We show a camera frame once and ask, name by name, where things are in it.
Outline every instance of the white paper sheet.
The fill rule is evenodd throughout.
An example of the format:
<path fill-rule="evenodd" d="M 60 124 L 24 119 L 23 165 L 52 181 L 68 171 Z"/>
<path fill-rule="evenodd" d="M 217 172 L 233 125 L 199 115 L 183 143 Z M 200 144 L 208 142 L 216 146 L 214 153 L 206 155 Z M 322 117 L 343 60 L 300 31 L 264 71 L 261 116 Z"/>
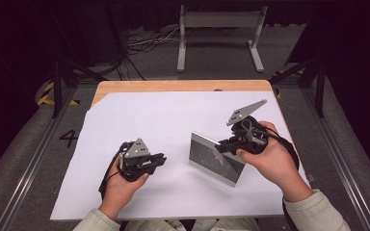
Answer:
<path fill-rule="evenodd" d="M 98 187 L 124 141 L 142 138 L 167 161 L 120 212 L 121 219 L 282 215 L 280 189 L 246 165 L 235 188 L 189 166 L 193 131 L 220 141 L 231 136 L 231 113 L 262 99 L 257 120 L 290 134 L 271 91 L 110 93 L 86 114 L 51 219 L 82 219 L 101 203 Z"/>

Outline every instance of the white sleeve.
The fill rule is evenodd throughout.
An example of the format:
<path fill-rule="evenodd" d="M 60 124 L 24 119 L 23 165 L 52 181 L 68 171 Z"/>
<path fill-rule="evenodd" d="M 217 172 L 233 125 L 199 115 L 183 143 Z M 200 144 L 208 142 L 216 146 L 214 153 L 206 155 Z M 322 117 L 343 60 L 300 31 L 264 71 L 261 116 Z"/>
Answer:
<path fill-rule="evenodd" d="M 320 191 L 306 200 L 288 202 L 284 200 L 287 213 L 299 230 L 346 231 L 350 230 L 341 214 L 330 204 L 329 199 Z"/>
<path fill-rule="evenodd" d="M 119 231 L 119 224 L 109 219 L 98 209 L 91 210 L 73 229 L 75 231 Z"/>

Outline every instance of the hand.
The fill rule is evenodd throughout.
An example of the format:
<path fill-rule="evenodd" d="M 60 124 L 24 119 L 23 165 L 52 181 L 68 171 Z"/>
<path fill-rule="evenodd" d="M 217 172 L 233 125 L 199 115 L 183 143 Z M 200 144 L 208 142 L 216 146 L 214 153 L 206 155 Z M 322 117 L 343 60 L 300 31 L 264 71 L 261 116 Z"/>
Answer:
<path fill-rule="evenodd" d="M 278 131 L 273 123 L 266 121 L 259 123 L 266 128 Z M 267 132 L 275 135 L 270 129 L 267 129 Z M 287 149 L 275 139 L 269 138 L 266 148 L 258 155 L 253 155 L 243 149 L 236 150 L 236 154 L 246 163 L 256 167 L 266 179 L 278 185 L 286 200 L 302 201 L 313 194 L 312 189 L 297 172 Z"/>
<path fill-rule="evenodd" d="M 119 164 L 119 158 L 113 163 L 113 167 L 108 173 L 107 177 L 118 172 L 117 165 Z M 114 220 L 117 218 L 119 211 L 131 200 L 134 193 L 139 189 L 148 177 L 148 174 L 144 174 L 137 181 L 128 182 L 119 173 L 112 176 L 107 182 L 106 193 L 104 195 L 103 202 L 101 203 L 98 210 L 105 214 L 108 218 Z"/>

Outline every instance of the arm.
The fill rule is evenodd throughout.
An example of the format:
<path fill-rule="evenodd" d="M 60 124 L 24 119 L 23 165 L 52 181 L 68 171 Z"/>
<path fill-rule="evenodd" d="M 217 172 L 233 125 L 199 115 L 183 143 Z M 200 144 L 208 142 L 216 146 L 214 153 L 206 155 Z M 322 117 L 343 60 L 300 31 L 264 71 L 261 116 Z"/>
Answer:
<path fill-rule="evenodd" d="M 144 174 L 135 182 L 128 182 L 117 173 L 116 166 L 118 164 L 119 158 L 116 158 L 115 167 L 112 167 L 108 173 L 111 178 L 107 182 L 106 193 L 100 207 L 97 210 L 92 210 L 74 230 L 119 230 L 115 219 L 134 193 L 145 184 L 148 175 Z"/>
<path fill-rule="evenodd" d="M 270 122 L 261 121 L 260 124 L 277 131 Z M 299 230 L 349 230 L 329 200 L 305 183 L 290 154 L 278 141 L 269 138 L 265 150 L 259 155 L 242 149 L 236 153 L 243 161 L 256 167 L 269 181 L 278 185 L 284 194 L 287 212 Z"/>

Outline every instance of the person's left hand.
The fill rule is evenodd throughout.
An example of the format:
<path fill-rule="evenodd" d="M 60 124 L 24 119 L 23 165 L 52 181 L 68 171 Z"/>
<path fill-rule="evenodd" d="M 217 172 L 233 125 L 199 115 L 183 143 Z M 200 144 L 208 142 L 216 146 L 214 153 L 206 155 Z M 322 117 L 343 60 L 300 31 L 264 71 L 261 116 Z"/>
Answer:
<path fill-rule="evenodd" d="M 116 158 L 107 177 L 119 171 L 117 169 L 118 164 L 119 158 Z M 119 173 L 112 176 L 107 182 L 106 193 L 98 210 L 108 218 L 112 220 L 116 219 L 119 211 L 128 204 L 137 189 L 145 184 L 147 177 L 148 174 L 146 173 L 138 178 L 137 181 L 128 182 Z"/>

